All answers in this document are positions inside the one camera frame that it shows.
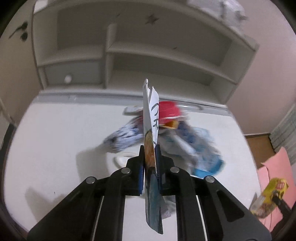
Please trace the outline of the yellow snack bag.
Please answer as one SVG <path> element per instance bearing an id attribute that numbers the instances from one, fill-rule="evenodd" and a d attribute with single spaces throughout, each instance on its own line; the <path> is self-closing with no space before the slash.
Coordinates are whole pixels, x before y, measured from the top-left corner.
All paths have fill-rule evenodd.
<path id="1" fill-rule="evenodd" d="M 251 213 L 258 218 L 266 218 L 278 208 L 276 204 L 273 203 L 272 197 L 276 195 L 280 199 L 283 199 L 287 189 L 288 184 L 285 179 L 272 178 L 261 195 L 250 206 Z"/>

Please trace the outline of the blue white wrapper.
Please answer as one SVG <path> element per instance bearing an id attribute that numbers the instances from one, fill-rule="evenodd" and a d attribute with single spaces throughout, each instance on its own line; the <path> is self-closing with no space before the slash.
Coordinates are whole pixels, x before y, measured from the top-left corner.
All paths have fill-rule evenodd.
<path id="1" fill-rule="evenodd" d="M 158 137 L 159 145 L 168 154 L 181 157 L 193 176 L 204 178 L 218 174 L 224 166 L 221 153 L 211 140 L 209 131 L 180 121 L 176 129 L 165 129 Z"/>

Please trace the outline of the light blue sock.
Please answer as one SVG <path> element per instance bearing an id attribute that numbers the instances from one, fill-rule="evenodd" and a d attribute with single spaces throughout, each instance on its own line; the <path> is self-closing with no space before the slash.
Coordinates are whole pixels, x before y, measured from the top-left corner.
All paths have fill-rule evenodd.
<path id="1" fill-rule="evenodd" d="M 143 117 L 137 116 L 106 137 L 103 143 L 115 151 L 122 151 L 143 140 Z"/>

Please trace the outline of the printed wrapper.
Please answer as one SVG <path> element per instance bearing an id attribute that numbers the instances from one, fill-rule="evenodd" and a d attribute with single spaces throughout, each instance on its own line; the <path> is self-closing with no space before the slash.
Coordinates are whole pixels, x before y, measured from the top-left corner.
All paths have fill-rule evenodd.
<path id="1" fill-rule="evenodd" d="M 159 234 L 163 234 L 162 220 L 171 216 L 165 200 L 159 192 L 156 145 L 159 132 L 159 95 L 149 80 L 143 84 L 143 127 L 145 158 L 145 215 L 147 224 Z"/>

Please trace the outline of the red round lid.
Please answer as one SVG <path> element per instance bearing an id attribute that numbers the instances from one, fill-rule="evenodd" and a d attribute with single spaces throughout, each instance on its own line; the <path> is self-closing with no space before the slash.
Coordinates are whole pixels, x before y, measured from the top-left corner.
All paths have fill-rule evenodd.
<path id="1" fill-rule="evenodd" d="M 173 101 L 159 102 L 159 124 L 165 124 L 171 120 L 175 120 L 182 115 L 180 109 Z"/>

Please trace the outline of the white door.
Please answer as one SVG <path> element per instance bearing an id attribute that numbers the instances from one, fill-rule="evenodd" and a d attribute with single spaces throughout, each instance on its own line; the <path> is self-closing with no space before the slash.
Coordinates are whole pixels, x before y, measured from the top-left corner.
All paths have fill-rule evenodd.
<path id="1" fill-rule="evenodd" d="M 35 3 L 23 3 L 1 36 L 1 109 L 16 125 L 41 90 L 32 41 Z M 20 39 L 21 32 L 9 39 L 24 21 L 28 21 L 27 40 Z"/>

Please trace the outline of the grey drawer white knob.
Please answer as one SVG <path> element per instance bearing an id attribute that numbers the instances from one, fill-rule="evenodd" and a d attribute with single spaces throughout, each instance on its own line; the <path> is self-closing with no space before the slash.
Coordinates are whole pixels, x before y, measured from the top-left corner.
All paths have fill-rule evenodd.
<path id="1" fill-rule="evenodd" d="M 100 84 L 99 61 L 75 61 L 45 66 L 49 85 Z"/>

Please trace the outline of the white desk hutch shelf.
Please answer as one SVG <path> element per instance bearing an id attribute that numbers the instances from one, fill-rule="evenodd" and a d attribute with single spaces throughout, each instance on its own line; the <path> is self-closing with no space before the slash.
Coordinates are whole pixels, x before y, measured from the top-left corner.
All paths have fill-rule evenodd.
<path id="1" fill-rule="evenodd" d="M 44 92 L 142 96 L 224 106 L 257 52 L 230 26 L 232 1 L 36 1 L 33 48 Z M 45 66 L 99 61 L 100 84 L 49 85 Z"/>

